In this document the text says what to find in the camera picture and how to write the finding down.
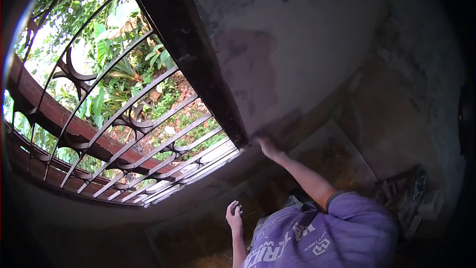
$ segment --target decorative scroll ironwork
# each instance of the decorative scroll ironwork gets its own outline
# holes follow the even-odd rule
[[[102,128],[100,128],[88,142],[78,143],[68,134],[67,130],[71,120],[75,116],[76,112],[79,110],[81,104],[83,104],[86,98],[91,95],[92,89],[94,89],[94,87],[97,86],[98,83],[104,79],[105,75],[108,74],[114,68],[114,66],[123,58],[125,58],[127,54],[130,53],[138,44],[140,44],[153,34],[159,35],[159,32],[154,26],[153,21],[150,19],[148,13],[144,13],[147,21],[152,26],[152,29],[150,31],[143,33],[140,38],[136,39],[134,42],[124,48],[123,52],[118,57],[116,57],[101,74],[79,74],[74,69],[71,62],[72,44],[79,37],[79,35],[88,25],[88,23],[90,23],[93,18],[98,15],[98,13],[112,1],[113,0],[107,0],[98,10],[96,10],[87,19],[87,21],[82,25],[82,27],[80,27],[79,31],[75,33],[73,38],[71,38],[66,49],[61,54],[60,58],[56,62],[55,66],[51,71],[51,74],[49,75],[46,81],[43,92],[38,102],[38,106],[33,109],[25,109],[21,108],[22,104],[14,104],[14,112],[23,113],[25,116],[27,116],[27,119],[31,124],[31,140],[23,138],[15,131],[10,133],[10,136],[15,138],[14,140],[16,144],[14,148],[21,148],[19,150],[15,150],[15,153],[22,154],[28,152],[28,171],[30,171],[30,166],[34,166],[33,171],[35,172],[35,175],[41,174],[43,181],[46,181],[47,183],[50,183],[61,189],[65,188],[75,194],[91,198],[99,198],[100,200],[122,203],[127,202],[129,204],[132,203],[136,205],[150,205],[151,203],[154,204],[157,203],[159,200],[164,199],[164,197],[166,195],[169,195],[173,190],[183,187],[183,185],[186,185],[188,181],[193,180],[195,178],[194,176],[197,176],[198,174],[203,174],[204,172],[209,171],[210,168],[213,169],[214,167],[212,167],[210,164],[215,164],[217,162],[213,159],[208,159],[206,161],[204,160],[207,157],[210,158],[212,153],[215,153],[216,151],[221,151],[216,155],[215,159],[225,159],[226,157],[228,157],[229,159],[231,156],[237,155],[238,150],[227,137],[219,141],[217,144],[209,147],[205,151],[199,152],[190,159],[180,163],[178,166],[172,166],[172,163],[174,161],[177,161],[178,158],[191,152],[194,148],[203,144],[205,141],[211,139],[211,137],[222,131],[222,127],[218,127],[213,129],[208,134],[195,140],[191,144],[188,144],[186,146],[176,145],[177,140],[179,140],[183,136],[186,136],[187,133],[189,133],[191,130],[197,128],[198,126],[212,118],[211,113],[206,113],[196,119],[194,122],[187,125],[181,131],[178,131],[177,133],[172,135],[169,139],[165,140],[163,143],[152,149],[152,151],[148,152],[146,155],[144,155],[137,161],[125,163],[125,161],[121,159],[121,156],[129,149],[133,149],[133,146],[136,145],[141,139],[143,139],[154,129],[165,123],[178,111],[182,110],[187,105],[193,103],[199,98],[196,93],[190,95],[189,97],[179,102],[172,109],[168,110],[164,115],[162,115],[159,119],[155,121],[139,122],[134,119],[134,116],[132,116],[134,104],[136,104],[142,97],[147,95],[147,93],[151,92],[156,86],[158,86],[160,83],[162,83],[172,74],[174,74],[177,70],[179,70],[176,66],[167,70],[159,77],[154,79],[142,90],[140,90],[140,92],[138,92],[134,96],[134,98],[130,99],[120,108],[120,110],[118,110],[113,116],[111,116],[107,120],[107,122],[104,123]],[[27,41],[25,44],[25,46],[27,47],[27,51],[22,62],[22,69],[18,76],[18,86],[20,85],[21,74],[24,70],[24,64],[30,53],[35,36],[38,30],[45,23],[49,12],[53,9],[57,2],[58,0],[53,0],[50,7],[48,7],[44,12],[42,12],[42,14],[40,14],[42,18],[41,21],[39,21],[38,25],[36,25],[32,19],[28,22],[27,30],[28,32],[32,32],[33,36],[31,37],[31,39],[30,36],[27,37]],[[136,0],[136,2],[144,11],[144,7],[140,0]],[[45,95],[47,95],[46,89],[51,80],[58,77],[65,77],[73,82],[78,93],[79,103],[77,106],[75,106],[74,110],[71,111],[71,114],[69,115],[68,119],[61,127],[61,132],[59,133],[56,144],[54,145],[51,153],[47,153],[39,147],[35,146],[35,144],[33,143],[33,137],[35,134],[35,125],[40,113],[38,110],[41,110],[40,107],[43,102],[43,98],[45,97]],[[94,82],[92,82],[91,84],[86,83],[87,81],[92,80]],[[97,143],[97,140],[106,132],[106,130],[109,127],[114,126],[129,127],[134,132],[134,139],[130,140],[128,143],[125,143],[119,149],[119,151],[113,153],[109,159],[102,159],[102,161],[104,161],[104,164],[101,165],[101,167],[94,173],[80,169],[78,167],[80,161],[90,153],[92,147]],[[71,165],[57,159],[54,156],[56,150],[59,147],[63,146],[70,147],[78,153],[78,158]],[[158,153],[164,152],[171,152],[171,156],[161,161],[152,169],[148,169],[146,174],[142,174],[142,176],[134,179],[134,181],[130,182],[130,184],[120,182],[123,177],[127,176],[132,172],[136,172],[138,168],[144,169],[142,165],[148,160],[150,160],[153,156]],[[120,172],[119,174],[117,174],[117,176],[111,179],[104,178],[101,176],[101,174],[105,170],[110,169],[118,169],[120,170]],[[147,179],[151,179],[152,181],[141,188],[136,187],[139,183]]]

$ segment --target window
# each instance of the window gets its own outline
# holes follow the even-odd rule
[[[203,49],[184,27],[190,14],[171,13],[187,30],[180,39],[149,11],[140,0],[36,3],[4,94],[14,167],[89,199],[147,206],[239,155],[246,136],[212,57],[177,59],[177,39],[188,57]]]

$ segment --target person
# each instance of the person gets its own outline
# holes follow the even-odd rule
[[[263,154],[283,166],[320,205],[294,203],[265,218],[253,233],[249,253],[243,241],[242,207],[233,201],[233,268],[386,267],[396,247],[398,227],[390,212],[355,192],[337,191],[317,172],[277,149],[268,137],[256,141]]]

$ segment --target metal window grille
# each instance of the metal window grille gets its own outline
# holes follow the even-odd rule
[[[30,20],[27,26],[27,33],[31,35],[31,38],[27,38],[27,42],[25,43],[26,54],[21,64],[18,61],[16,63],[16,69],[13,69],[12,74],[10,74],[10,76],[13,76],[13,82],[15,82],[14,89],[11,87],[10,92],[24,92],[25,89],[22,87],[27,87],[29,80],[32,80],[32,77],[28,73],[25,74],[25,62],[30,54],[33,41],[37,36],[39,28],[43,26],[48,13],[58,1],[59,0],[53,0],[50,7],[39,15],[40,21],[38,25]],[[104,122],[101,128],[94,131],[93,136],[83,134],[82,136],[85,140],[82,142],[77,140],[78,137],[71,136],[72,133],[70,130],[73,128],[73,125],[83,124],[78,123],[78,118],[75,117],[75,114],[80,110],[88,97],[91,96],[94,87],[139,44],[154,35],[160,36],[158,29],[154,27],[152,19],[150,19],[149,14],[145,11],[140,0],[136,0],[150,25],[150,30],[143,31],[141,37],[131,41],[123,48],[122,52],[116,56],[100,74],[79,74],[73,66],[71,48],[88,24],[113,1],[114,0],[107,0],[104,2],[101,7],[90,15],[87,21],[80,27],[79,31],[74,34],[54,65],[40,95],[38,95],[38,93],[32,93],[30,94],[30,98],[28,98],[28,95],[23,94],[23,96],[21,96],[23,100],[14,98],[13,112],[20,112],[27,117],[31,125],[31,139],[27,139],[19,134],[18,131],[13,128],[13,123],[7,124],[9,138],[13,143],[12,147],[10,147],[10,151],[12,151],[12,161],[14,163],[19,167],[27,168],[27,171],[33,176],[46,181],[50,185],[68,190],[77,195],[88,197],[89,199],[148,206],[165,199],[185,185],[218,169],[226,162],[238,156],[239,150],[227,136],[206,150],[194,155],[188,155],[188,159],[181,162],[177,161],[222,131],[222,127],[218,126],[188,145],[179,146],[177,144],[179,139],[187,136],[188,133],[213,117],[211,112],[207,110],[202,116],[188,124],[182,130],[172,134],[150,152],[141,154],[134,151],[134,148],[137,147],[136,145],[145,139],[148,134],[161,127],[177,112],[200,100],[198,94],[193,93],[183,98],[182,101],[174,105],[157,120],[140,122],[135,118],[137,117],[134,112],[135,105],[137,105],[142,98],[148,96],[157,86],[161,85],[161,83],[172,75],[177,74],[179,68],[175,65],[166,69],[162,74],[137,92],[133,98],[123,104],[115,114]],[[63,119],[59,120],[58,118],[49,117],[49,109],[47,109],[47,107],[61,107],[54,105],[54,98],[51,98],[46,90],[51,81],[60,77],[67,78],[74,84],[79,100],[79,104],[70,110],[70,114],[65,121],[63,121]],[[48,120],[54,121],[57,119],[58,127],[60,127],[59,133],[57,134],[57,141],[50,153],[33,143],[35,129],[41,128],[41,124],[45,124],[45,117],[47,119],[46,122],[48,122]],[[128,127],[133,134],[133,138],[127,143],[123,143],[122,146],[116,145],[115,149],[111,147],[108,148],[108,136],[105,135],[105,132],[110,129],[110,127],[117,126]],[[72,148],[78,154],[77,159],[71,164],[60,160],[55,156],[55,152],[59,147]],[[107,153],[98,152],[100,149],[106,150]],[[168,152],[170,156],[162,161],[153,158],[153,156],[165,152]],[[79,167],[81,160],[88,155],[95,156],[102,161],[102,165],[94,172],[89,172]],[[111,169],[116,169],[119,173],[112,178],[106,178],[101,175],[104,171]],[[121,180],[129,174],[140,174],[140,176],[129,183],[121,182]]]

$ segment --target red wooden beam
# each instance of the red wooden beam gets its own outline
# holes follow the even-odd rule
[[[22,64],[18,56],[14,56],[13,65],[10,70],[7,89],[16,104],[20,104],[25,110],[33,109],[38,106],[39,99],[43,92],[43,87],[40,86],[30,73],[24,69],[21,77],[20,86],[17,86],[18,75],[22,68]],[[63,107],[48,93],[45,93],[40,110],[37,110],[37,123],[46,129],[49,133],[58,137],[64,122],[69,118],[71,112]],[[77,143],[89,142],[92,137],[98,132],[98,129],[92,126],[89,122],[79,119],[74,116],[69,123],[66,133],[69,139]],[[117,140],[110,138],[103,134],[88,150],[88,154],[98,158],[102,161],[107,161],[113,154],[118,152],[124,145]],[[125,163],[133,163],[144,156],[143,153],[131,148],[127,150],[120,159]],[[161,162],[155,158],[150,158],[140,167],[134,169],[139,174],[146,174],[149,169],[152,169]],[[168,172],[172,168],[165,166],[160,171]]]

